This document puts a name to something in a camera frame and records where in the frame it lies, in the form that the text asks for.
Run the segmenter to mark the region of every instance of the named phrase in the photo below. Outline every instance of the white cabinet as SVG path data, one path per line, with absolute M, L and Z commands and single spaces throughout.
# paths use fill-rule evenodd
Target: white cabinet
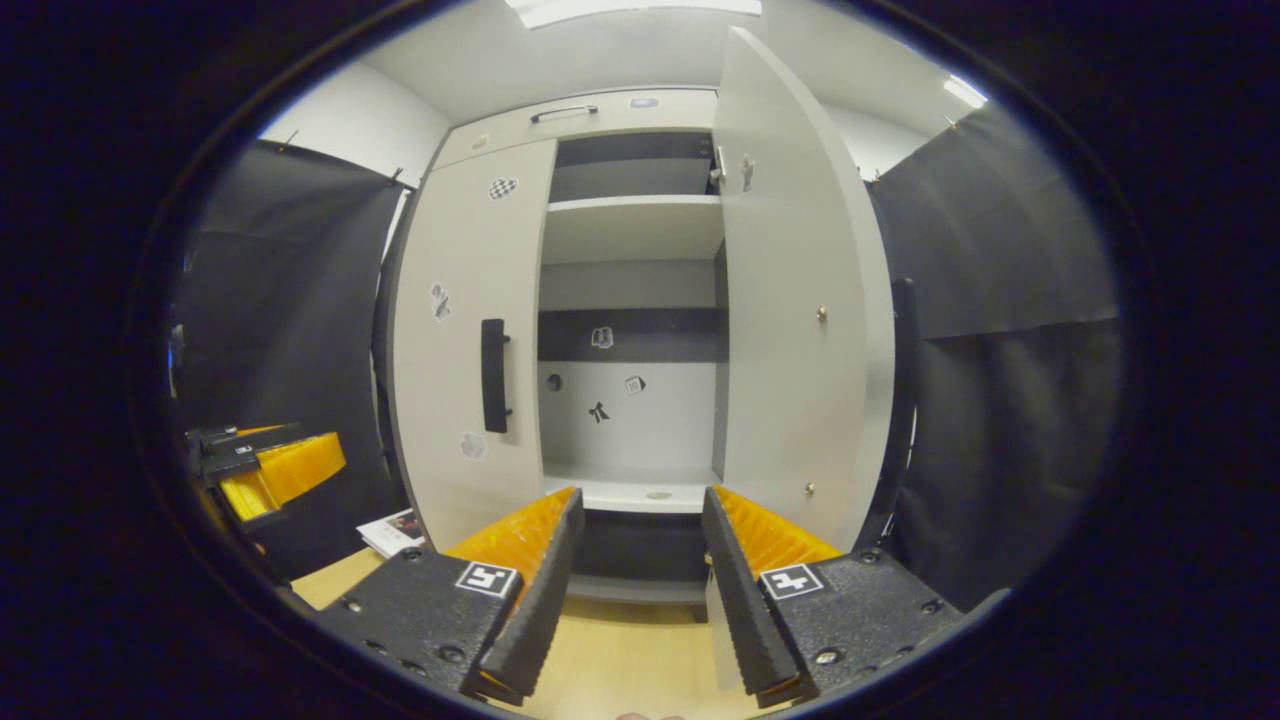
M 434 168 L 540 140 L 637 131 L 705 131 L 714 114 L 713 90 L 663 87 L 564 97 L 453 128 Z
M 396 421 L 415 505 L 445 551 L 543 496 L 538 268 L 556 141 L 428 176 L 393 325 Z M 481 322 L 500 319 L 506 433 L 485 430 Z
M 584 104 L 599 110 L 530 122 Z M 516 190 L 490 197 L 502 181 Z M 506 433 L 484 429 L 485 319 L 511 337 Z M 822 106 L 741 29 L 718 99 L 605 94 L 456 129 L 410 232 L 393 343 L 401 451 L 442 550 L 564 484 L 588 509 L 694 514 L 721 480 L 849 547 L 876 488 L 893 375 L 879 232 Z
M 893 306 L 870 200 L 827 113 L 739 28 L 713 132 L 727 165 L 724 486 L 852 547 L 893 392 Z

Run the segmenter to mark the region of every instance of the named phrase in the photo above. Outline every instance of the drawer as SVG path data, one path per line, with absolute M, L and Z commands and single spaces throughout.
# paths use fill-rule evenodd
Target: drawer
M 577 109 L 594 105 L 596 111 Z M 558 113 L 544 114 L 552 110 Z M 539 122 L 532 122 L 534 115 Z M 635 131 L 709 131 L 714 90 L 625 90 L 579 95 L 490 115 L 449 133 L 433 169 L 525 142 Z

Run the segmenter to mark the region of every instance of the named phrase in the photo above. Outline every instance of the open cabinet door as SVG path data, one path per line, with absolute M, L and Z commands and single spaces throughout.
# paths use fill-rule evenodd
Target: open cabinet door
M 870 200 L 827 111 L 741 28 L 726 41 L 713 136 L 730 296 L 724 486 L 849 550 L 893 392 Z
M 538 270 L 554 164 L 547 140 L 434 170 L 410 227 L 394 411 L 413 505 L 442 552 L 543 497 Z M 503 325 L 481 350 L 490 320 Z

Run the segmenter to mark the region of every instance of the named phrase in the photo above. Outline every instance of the black door handle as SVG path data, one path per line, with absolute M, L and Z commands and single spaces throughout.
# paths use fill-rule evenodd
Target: black door handle
M 507 364 L 503 320 L 480 320 L 480 396 L 484 402 L 484 429 L 507 432 Z

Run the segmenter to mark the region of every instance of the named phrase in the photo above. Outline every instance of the checkered sticker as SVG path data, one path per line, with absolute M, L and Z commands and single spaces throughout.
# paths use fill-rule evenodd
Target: checkered sticker
M 502 200 L 512 192 L 516 192 L 516 186 L 518 184 L 520 181 L 516 178 L 498 178 L 489 183 L 489 199 Z

